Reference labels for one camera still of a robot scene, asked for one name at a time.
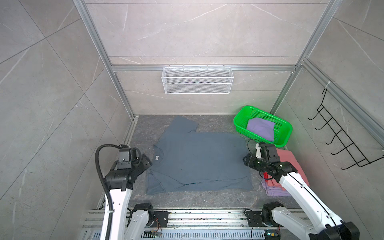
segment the marble tile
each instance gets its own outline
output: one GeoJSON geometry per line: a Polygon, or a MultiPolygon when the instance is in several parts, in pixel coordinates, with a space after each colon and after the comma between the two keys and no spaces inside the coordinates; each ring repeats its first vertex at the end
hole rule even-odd
{"type": "Polygon", "coordinates": [[[280,240],[299,240],[293,233],[288,231],[287,229],[280,229],[280,240]]]}
{"type": "Polygon", "coordinates": [[[384,41],[332,19],[310,59],[384,125],[384,41]]]}
{"type": "Polygon", "coordinates": [[[114,65],[135,64],[293,64],[299,56],[282,57],[109,57],[114,65]]]}
{"type": "MultiPolygon", "coordinates": [[[[218,3],[265,3],[265,0],[85,0],[86,3],[141,3],[141,4],[218,4],[218,3]]],[[[270,0],[268,3],[328,3],[327,0],[270,0]]]]}
{"type": "Polygon", "coordinates": [[[0,2],[0,63],[44,38],[19,1],[0,2]]]}
{"type": "Polygon", "coordinates": [[[104,69],[99,53],[82,20],[47,38],[85,92],[104,69]]]}
{"type": "Polygon", "coordinates": [[[359,228],[360,235],[364,236],[364,239],[372,239],[356,213],[355,206],[351,204],[349,196],[339,185],[338,176],[330,170],[329,164],[323,158],[323,153],[319,152],[318,147],[308,134],[308,130],[302,125],[296,114],[285,100],[276,113],[277,116],[287,120],[293,126],[293,132],[286,146],[288,150],[292,151],[303,168],[311,189],[344,221],[353,222],[359,228]]]}
{"type": "MultiPolygon", "coordinates": [[[[98,146],[102,144],[119,145],[119,142],[117,142],[109,128],[106,128],[98,146]]],[[[115,161],[117,153],[118,149],[113,147],[106,147],[100,151],[99,162],[104,176],[115,161]]],[[[89,210],[96,209],[102,193],[103,188],[96,173],[93,152],[91,159],[65,205],[50,239],[77,239],[84,224],[86,214],[89,210]]]]}
{"type": "Polygon", "coordinates": [[[280,91],[231,91],[229,94],[165,94],[126,91],[135,114],[235,115],[243,106],[269,111],[280,91]]]}
{"type": "Polygon", "coordinates": [[[120,144],[125,140],[124,137],[126,136],[126,131],[130,124],[131,119],[123,102],[120,101],[108,124],[108,127],[120,144]]]}
{"type": "Polygon", "coordinates": [[[106,69],[100,73],[85,94],[108,124],[120,102],[120,96],[106,69]]]}
{"type": "MultiPolygon", "coordinates": [[[[236,132],[233,124],[234,116],[184,116],[199,123],[198,132],[236,132]]],[[[131,145],[137,147],[151,159],[153,145],[171,124],[174,116],[148,115],[139,116],[131,145]]],[[[262,188],[259,174],[252,173],[253,190],[227,189],[205,192],[170,192],[156,195],[146,194],[146,174],[140,175],[132,191],[130,206],[137,203],[151,202],[154,207],[262,207],[263,204],[279,201],[287,207],[297,208],[298,204],[292,197],[268,197],[262,188]]]]}
{"type": "Polygon", "coordinates": [[[161,71],[117,72],[125,91],[164,91],[161,71]]]}
{"type": "Polygon", "coordinates": [[[105,128],[83,95],[1,198],[1,239],[50,237],[105,128]]]}
{"type": "Polygon", "coordinates": [[[46,37],[80,18],[72,0],[20,2],[46,37]]]}
{"type": "Polygon", "coordinates": [[[326,4],[88,4],[110,56],[298,56],[326,4]]]}
{"type": "Polygon", "coordinates": [[[0,196],[82,94],[46,40],[0,64],[0,196]]]}
{"type": "MultiPolygon", "coordinates": [[[[369,231],[369,234],[373,239],[379,239],[383,235],[383,230],[379,225],[383,220],[384,211],[381,208],[377,209],[377,206],[382,205],[382,196],[384,194],[384,187],[382,185],[382,172],[384,168],[380,164],[383,159],[361,168],[355,166],[347,170],[340,169],[341,167],[346,168],[354,164],[352,158],[346,150],[337,155],[331,155],[331,153],[342,150],[343,146],[338,139],[335,139],[330,145],[325,144],[326,142],[331,142],[334,134],[329,126],[319,131],[315,130],[316,127],[319,128],[325,123],[325,120],[320,115],[312,121],[308,120],[308,117],[315,116],[315,109],[320,105],[323,98],[322,91],[323,86],[305,71],[296,79],[286,99],[311,139],[313,139],[329,169],[336,177],[337,182],[369,231]]],[[[323,105],[368,159],[375,160],[382,157],[382,146],[331,94],[326,94],[323,105]]],[[[343,141],[347,139],[344,133],[340,133],[338,136],[343,141]]],[[[354,146],[349,147],[348,150],[357,160],[363,159],[354,146]]]]}
{"type": "Polygon", "coordinates": [[[290,71],[234,71],[231,91],[281,90],[290,71]]]}
{"type": "MultiPolygon", "coordinates": [[[[118,72],[119,80],[126,91],[163,91],[161,71],[118,72]]],[[[234,71],[231,91],[281,90],[289,71],[234,71]]]]}
{"type": "Polygon", "coordinates": [[[384,39],[382,0],[344,0],[335,18],[384,39]]]}

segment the electrical wire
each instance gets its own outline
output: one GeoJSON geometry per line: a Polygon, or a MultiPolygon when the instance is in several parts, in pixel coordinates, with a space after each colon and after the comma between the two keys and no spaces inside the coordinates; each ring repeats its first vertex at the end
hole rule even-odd
{"type": "MultiPolygon", "coordinates": [[[[284,173],[286,173],[286,174],[288,174],[289,176],[291,176],[296,182],[298,182],[298,184],[300,184],[300,186],[301,187],[303,187],[303,189],[305,189],[315,200],[316,200],[316,202],[324,209],[324,211],[329,215],[329,212],[327,211],[327,209],[319,202],[319,200],[317,199],[317,198],[315,198],[314,197],[314,195],[310,192],[310,191],[308,191],[308,189],[307,188],[305,188],[296,178],[294,178],[290,173],[288,173],[288,172],[286,172],[284,169],[282,169],[282,168],[280,168],[280,167],[278,167],[278,166],[276,166],[276,165],[274,165],[274,164],[272,164],[272,163],[270,163],[270,162],[267,162],[267,161],[265,161],[265,160],[263,160],[263,159],[260,159],[260,158],[258,158],[258,160],[260,160],[260,161],[263,161],[263,162],[266,162],[266,163],[268,163],[268,164],[270,164],[270,165],[272,165],[272,166],[274,166],[274,167],[277,167],[278,169],[280,169],[280,170],[282,170],[284,173]]],[[[337,231],[339,232],[339,229],[338,229],[338,227],[337,227],[337,225],[336,225],[336,222],[333,220],[333,218],[332,217],[329,217],[331,220],[332,220],[332,222],[333,222],[333,224],[335,225],[335,227],[336,227],[336,229],[337,229],[337,231]]]]}
{"type": "Polygon", "coordinates": [[[248,148],[248,151],[252,154],[251,150],[249,150],[249,141],[251,140],[254,140],[255,142],[258,141],[257,139],[249,139],[248,142],[247,142],[247,148],[248,148]]]}
{"type": "Polygon", "coordinates": [[[127,208],[127,210],[129,211],[129,216],[126,217],[128,219],[128,222],[127,222],[127,227],[128,227],[132,219],[132,211],[129,208],[127,208]]]}
{"type": "Polygon", "coordinates": [[[138,166],[140,163],[141,163],[141,161],[142,161],[142,157],[141,157],[141,152],[140,152],[140,150],[138,149],[138,148],[136,148],[136,151],[137,151],[137,153],[138,153],[138,158],[139,158],[139,162],[138,163],[132,163],[132,165],[133,166],[138,166]]]}
{"type": "Polygon", "coordinates": [[[273,177],[271,177],[271,178],[264,178],[260,172],[259,172],[259,175],[260,175],[260,177],[262,177],[264,180],[272,180],[272,179],[273,179],[273,177]]]}
{"type": "Polygon", "coordinates": [[[159,230],[159,226],[160,226],[160,224],[159,224],[159,220],[158,220],[158,218],[155,218],[155,220],[156,220],[156,222],[157,222],[157,230],[156,230],[156,231],[158,231],[158,230],[159,230]]]}
{"type": "Polygon", "coordinates": [[[121,149],[121,147],[114,145],[114,144],[103,144],[103,145],[99,146],[95,152],[96,171],[97,171],[97,174],[98,174],[100,182],[101,182],[101,186],[103,187],[104,193],[107,196],[107,201],[108,201],[109,214],[108,214],[108,224],[107,224],[107,231],[105,234],[105,239],[109,240],[109,236],[111,234],[111,226],[112,226],[113,205],[112,205],[112,197],[111,197],[111,194],[109,193],[109,189],[108,189],[107,184],[104,180],[104,177],[103,177],[103,174],[102,174],[101,168],[100,168],[100,163],[99,163],[99,153],[100,153],[100,150],[104,147],[115,147],[118,149],[121,149]]]}
{"type": "Polygon", "coordinates": [[[160,231],[163,232],[163,228],[161,227],[161,224],[159,223],[160,231]]]}
{"type": "MultiPolygon", "coordinates": [[[[251,209],[244,209],[244,215],[248,218],[248,219],[252,219],[254,222],[256,221],[254,218],[250,218],[250,216],[248,217],[246,214],[245,214],[245,212],[246,211],[251,211],[251,212],[253,212],[251,209]]],[[[251,229],[251,239],[253,240],[253,237],[252,237],[252,232],[253,232],[253,228],[254,228],[255,226],[253,226],[252,227],[252,229],[251,229]]]]}

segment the folded cloth stack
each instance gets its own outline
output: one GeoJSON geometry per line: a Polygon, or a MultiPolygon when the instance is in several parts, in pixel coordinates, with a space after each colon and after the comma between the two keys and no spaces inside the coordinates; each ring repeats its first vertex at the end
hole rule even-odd
{"type": "MultiPolygon", "coordinates": [[[[280,157],[280,162],[290,162],[296,169],[297,172],[301,175],[304,182],[309,186],[308,179],[306,175],[304,174],[303,169],[300,167],[299,163],[297,162],[295,156],[291,151],[288,150],[282,150],[277,149],[277,154],[280,157]]],[[[264,178],[269,179],[272,178],[267,173],[264,173],[264,178]]],[[[290,196],[289,192],[281,186],[280,183],[278,183],[275,179],[272,180],[262,180],[262,186],[266,191],[266,194],[271,197],[277,197],[277,196],[290,196]]]]}

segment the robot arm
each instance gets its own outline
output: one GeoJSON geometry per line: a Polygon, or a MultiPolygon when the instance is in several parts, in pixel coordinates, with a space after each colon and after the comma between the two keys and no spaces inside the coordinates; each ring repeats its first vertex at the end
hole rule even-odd
{"type": "Polygon", "coordinates": [[[105,183],[112,199],[112,223],[109,223],[110,213],[107,195],[106,209],[100,239],[107,240],[138,240],[144,227],[154,222],[154,211],[150,203],[137,204],[131,214],[127,231],[126,214],[128,202],[132,194],[133,183],[137,177],[152,165],[145,154],[136,148],[122,146],[119,149],[118,160],[105,177],[105,183]]]}
{"type": "Polygon", "coordinates": [[[329,209],[308,187],[289,162],[280,162],[273,144],[259,143],[256,153],[248,154],[244,164],[276,179],[307,214],[311,225],[291,214],[282,204],[275,202],[263,208],[264,222],[281,224],[301,240],[358,240],[359,230],[352,222],[344,222],[329,209]]]}

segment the t-shirt sleeve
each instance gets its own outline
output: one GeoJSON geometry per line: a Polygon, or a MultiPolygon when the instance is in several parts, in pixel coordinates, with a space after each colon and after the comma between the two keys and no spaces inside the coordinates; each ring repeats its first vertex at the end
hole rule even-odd
{"type": "Polygon", "coordinates": [[[164,133],[189,133],[195,132],[199,124],[187,118],[176,116],[164,133]]]}

